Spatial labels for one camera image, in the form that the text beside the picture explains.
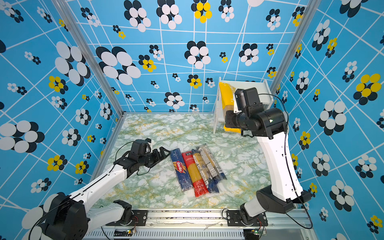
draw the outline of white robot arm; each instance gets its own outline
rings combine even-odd
[[[225,126],[241,128],[242,135],[243,130],[252,131],[262,146],[271,176],[271,185],[240,206],[241,221],[252,225],[265,211],[285,214],[294,208],[294,203],[307,202],[311,195],[303,190],[292,161],[287,160],[290,152],[283,112],[277,108],[264,111],[255,88],[236,90],[235,99],[239,111],[227,111]],[[152,146],[150,139],[136,140],[130,151],[86,186],[68,196],[52,195],[44,204],[49,211],[43,216],[45,223],[40,225],[43,233],[53,240],[81,240],[86,233],[105,224],[117,221],[129,224],[132,206],[124,201],[117,200],[100,209],[91,210],[91,207],[116,184],[138,171],[139,166],[152,168],[169,155],[163,147],[158,151],[152,150]]]

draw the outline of yellow flower pattern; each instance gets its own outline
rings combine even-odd
[[[49,77],[49,83],[48,86],[52,88],[55,92],[64,94],[65,91],[68,90],[68,86],[66,85],[65,81],[61,79],[60,77]]]
[[[378,218],[376,215],[373,215],[371,217],[371,221],[373,222],[373,225],[375,225],[376,227],[383,227],[383,221]]]
[[[298,158],[296,155],[294,155],[293,153],[291,154],[291,158],[292,158],[292,162],[293,162],[293,167],[294,169],[296,170],[297,169],[297,166],[299,165],[299,162],[297,161]]]
[[[299,145],[301,146],[302,150],[308,149],[311,144],[311,134],[309,132],[303,132],[303,134],[300,136]]]
[[[300,20],[303,16],[301,14],[298,14],[296,15],[295,19],[292,21],[292,23],[295,25],[295,26],[299,26],[300,24]]]
[[[295,76],[295,72],[291,72],[291,77],[289,78],[290,82],[293,82],[293,77]]]
[[[272,54],[274,54],[275,53],[275,50],[274,49],[270,49],[269,51],[268,51],[268,55],[272,55]]]
[[[276,74],[277,74],[277,71],[270,71],[270,73],[268,74],[268,77],[273,78],[274,76],[276,76]]]
[[[312,193],[317,193],[317,186],[313,182],[310,185],[310,189]]]
[[[148,72],[150,72],[150,73],[153,72],[153,70],[155,70],[157,68],[152,59],[150,59],[150,60],[144,59],[142,62],[143,62],[143,68],[145,70],[148,70]]]
[[[88,142],[95,142],[95,136],[94,135],[89,135],[87,141]]]
[[[332,51],[337,46],[337,38],[331,39],[328,44],[328,49]]]
[[[119,38],[124,39],[126,36],[123,31],[119,32]]]
[[[303,50],[303,45],[299,44],[299,46],[297,46],[296,53],[295,53],[296,59],[299,59],[299,57],[301,56],[301,51],[302,50]]]
[[[195,18],[200,19],[201,23],[205,23],[207,19],[210,19],[212,17],[212,12],[210,11],[211,5],[208,2],[205,2],[204,4],[200,1],[198,4],[193,3],[191,8],[192,11],[195,12]]]
[[[353,98],[359,100],[360,105],[365,105],[368,103],[368,100],[374,101],[377,99],[377,92],[381,89],[382,85],[379,82],[381,76],[376,73],[372,76],[368,74],[361,77],[361,80],[357,86],[356,91],[353,94]]]
[[[65,24],[64,24],[64,21],[63,21],[63,20],[61,20],[61,19],[59,19],[59,24],[60,24],[62,27],[64,27],[64,26],[65,26]]]
[[[76,168],[76,171],[75,171],[76,174],[80,174],[80,175],[85,174],[87,173],[89,164],[87,163],[87,161],[81,161],[80,163],[76,164],[75,168]]]
[[[64,155],[56,155],[54,157],[51,157],[48,159],[48,167],[47,167],[47,170],[48,171],[62,171],[64,169],[64,166],[67,164],[68,160],[65,159],[65,156]]]

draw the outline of clear plastic pasta package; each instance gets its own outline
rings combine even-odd
[[[219,182],[221,179],[227,179],[223,170],[221,169],[218,162],[216,161],[215,157],[213,156],[213,154],[209,150],[207,144],[203,144],[203,145],[198,146],[197,150],[200,152],[200,155],[203,158],[208,169],[210,168],[209,163],[211,163],[212,167],[214,168],[214,170],[218,174],[219,180],[217,181],[217,179],[214,178],[216,182]]]
[[[195,161],[195,164],[197,166],[197,169],[199,170],[200,175],[208,191],[210,193],[219,193],[216,182],[214,181],[211,174],[209,173],[207,165],[205,164],[203,158],[201,157],[200,152],[195,149],[192,149],[191,152],[192,152],[192,156]]]
[[[171,150],[170,157],[176,172],[177,179],[179,180],[181,190],[184,192],[186,190],[192,189],[192,181],[188,174],[187,166],[185,165],[180,149],[176,148]]]
[[[195,197],[202,196],[204,194],[209,193],[203,178],[200,175],[200,172],[196,166],[195,160],[192,156],[192,152],[184,152],[182,153],[185,165],[187,166],[187,170],[189,176],[191,177],[193,187],[195,189]]]

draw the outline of blue pasta package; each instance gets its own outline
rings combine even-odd
[[[179,180],[181,190],[184,192],[186,190],[192,189],[192,181],[188,174],[188,170],[180,149],[176,148],[174,150],[171,150],[170,157],[176,172],[177,179]]]

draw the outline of floral wall pattern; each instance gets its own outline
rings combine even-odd
[[[322,0],[276,92],[321,240],[384,239],[383,13],[380,0]]]
[[[0,10],[0,239],[21,240],[48,196],[89,183],[119,117],[50,0]]]
[[[212,112],[218,78],[274,80],[308,0],[67,1],[127,112]]]

